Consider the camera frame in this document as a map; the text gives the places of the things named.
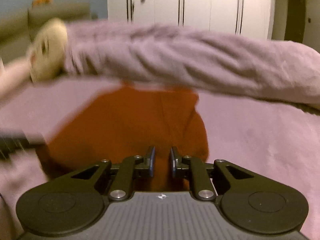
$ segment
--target closet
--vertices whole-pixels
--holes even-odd
[[[275,0],[108,0],[108,19],[164,23],[267,39]]]

